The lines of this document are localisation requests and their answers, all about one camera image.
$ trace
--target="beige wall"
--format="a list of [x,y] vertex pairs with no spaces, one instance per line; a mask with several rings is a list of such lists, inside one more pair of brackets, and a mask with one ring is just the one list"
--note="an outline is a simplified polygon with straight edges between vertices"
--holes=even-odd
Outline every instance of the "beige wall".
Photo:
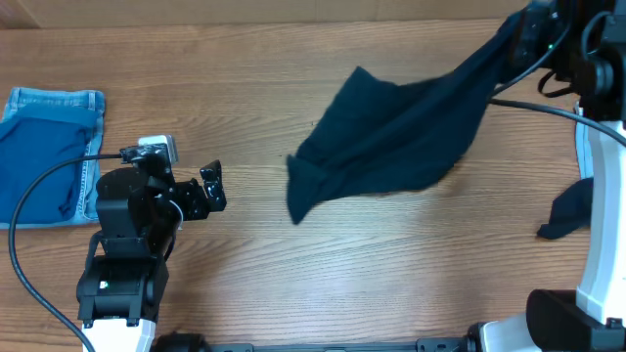
[[500,18],[528,0],[0,0],[7,27]]

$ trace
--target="dark fabric piece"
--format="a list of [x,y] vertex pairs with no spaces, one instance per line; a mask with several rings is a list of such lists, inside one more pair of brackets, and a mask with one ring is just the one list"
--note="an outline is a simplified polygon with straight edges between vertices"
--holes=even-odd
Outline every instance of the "dark fabric piece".
[[[81,122],[71,121],[70,115]],[[0,222],[11,221],[35,178],[62,161],[84,155],[96,118],[90,110],[32,104],[0,123]],[[43,180],[26,201],[19,223],[47,224],[71,218],[79,196],[80,171],[77,163]]]
[[505,66],[518,14],[453,72],[397,86],[358,67],[287,159],[294,224],[325,200],[421,190],[468,150]]
[[553,201],[550,220],[541,226],[537,236],[556,240],[590,226],[593,195],[593,178],[580,180],[570,186]]

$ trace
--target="denim shorts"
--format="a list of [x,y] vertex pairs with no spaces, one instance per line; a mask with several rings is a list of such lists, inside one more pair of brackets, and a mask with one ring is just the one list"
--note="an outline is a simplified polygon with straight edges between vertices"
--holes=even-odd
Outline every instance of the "denim shorts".
[[[50,106],[76,107],[96,111],[98,117],[92,131],[91,140],[85,149],[85,155],[95,155],[100,152],[104,134],[105,95],[94,90],[78,92],[43,91],[32,88],[13,88],[4,109],[3,121],[13,118],[19,109],[30,103]],[[49,228],[59,226],[84,225],[98,222],[96,213],[96,183],[100,179],[100,164],[98,160],[90,160],[82,163],[80,177],[80,191],[76,210],[73,216],[62,222],[53,224],[19,224],[19,229]],[[9,225],[0,223],[0,229],[6,229]]]

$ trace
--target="wooden table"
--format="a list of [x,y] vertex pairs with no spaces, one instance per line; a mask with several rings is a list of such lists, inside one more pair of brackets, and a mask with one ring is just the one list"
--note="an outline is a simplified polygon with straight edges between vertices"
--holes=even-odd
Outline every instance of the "wooden table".
[[[324,203],[297,227],[285,205],[285,159],[356,66],[397,83],[440,75],[500,22],[1,31],[0,98],[14,86],[99,89],[108,100],[103,153],[169,133],[179,179],[222,160],[228,208],[179,233],[158,333],[257,345],[459,335],[522,311],[533,288],[577,285],[588,233],[534,237],[552,200],[578,178],[573,124],[490,108],[467,157],[440,184]],[[505,96],[542,102],[537,78]],[[569,109],[572,101],[550,103]],[[73,318],[97,229],[18,231],[28,277]],[[16,279],[6,232],[0,256],[0,350],[78,351]]]

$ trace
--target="light blue denim edge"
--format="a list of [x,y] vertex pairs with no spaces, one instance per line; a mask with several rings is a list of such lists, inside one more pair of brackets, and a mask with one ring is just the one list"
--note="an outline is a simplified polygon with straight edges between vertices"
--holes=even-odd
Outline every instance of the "light blue denim edge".
[[[95,155],[100,152],[105,132],[105,95],[102,92],[94,90],[61,92],[23,87],[13,88],[4,109],[3,121],[10,120],[19,109],[30,103],[77,107],[96,111],[98,113],[96,127],[92,132],[91,141],[85,149],[85,155]],[[99,179],[100,164],[98,160],[83,162],[80,176],[80,193],[73,216],[69,220],[53,224],[19,224],[18,229],[75,226],[98,222],[96,183]],[[0,229],[7,229],[8,227],[9,224],[0,223]]]
[[589,144],[589,127],[582,123],[576,124],[576,154],[578,155],[580,178],[594,177],[594,160]]

